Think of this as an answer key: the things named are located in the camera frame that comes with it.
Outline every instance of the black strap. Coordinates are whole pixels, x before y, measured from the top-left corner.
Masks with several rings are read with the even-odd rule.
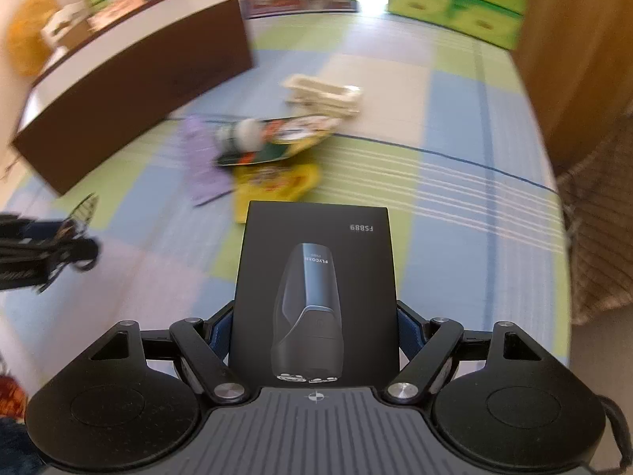
[[[624,412],[615,401],[606,396],[598,395],[598,399],[605,409],[606,417],[611,424],[613,439],[618,446],[620,455],[620,466],[618,468],[609,468],[597,471],[600,475],[620,475],[624,473],[631,464],[633,464],[633,446],[631,446],[631,431]]]

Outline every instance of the wooden door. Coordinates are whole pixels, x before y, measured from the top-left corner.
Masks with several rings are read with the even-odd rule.
[[[564,171],[633,100],[633,0],[530,0],[513,57]]]

